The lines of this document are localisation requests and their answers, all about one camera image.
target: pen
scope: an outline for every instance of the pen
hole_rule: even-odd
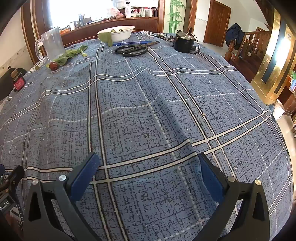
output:
[[[112,46],[130,45],[130,44],[148,44],[148,43],[151,43],[151,42],[152,41],[138,41],[138,42],[117,43],[117,44],[113,44]]]

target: bowl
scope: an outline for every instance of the bowl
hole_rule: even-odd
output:
[[[98,34],[111,32],[111,30],[114,29],[116,32],[111,33],[112,41],[113,42],[120,42],[120,41],[128,39],[131,36],[131,31],[134,28],[135,28],[135,26],[118,26],[118,27],[103,29],[100,32],[98,32]]]

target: metal screw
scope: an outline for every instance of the metal screw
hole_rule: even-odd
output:
[[[258,179],[256,179],[256,180],[255,180],[255,184],[258,185],[258,186],[260,186],[260,185],[261,185],[261,181],[258,180]]]
[[[34,179],[33,181],[32,181],[32,184],[33,185],[37,185],[39,183],[39,180],[38,179]]]
[[[233,176],[228,176],[227,180],[231,183],[233,183],[235,181],[235,178]]]
[[[59,176],[59,181],[65,181],[66,180],[66,175],[60,175]]]

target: clear plastic pitcher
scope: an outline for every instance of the clear plastic pitcher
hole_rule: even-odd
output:
[[[59,27],[55,27],[46,33],[41,35],[41,39],[35,42],[35,52],[37,57],[41,61],[46,61],[47,58],[43,58],[40,55],[40,51],[38,51],[38,44],[42,42],[47,53],[47,57],[50,61],[57,59],[61,55],[63,55],[66,51],[63,45],[61,34],[59,33]]]

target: red tag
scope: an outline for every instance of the red tag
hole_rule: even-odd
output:
[[[25,81],[23,77],[20,76],[13,85],[15,86],[17,91],[21,90],[21,88],[25,86]]]

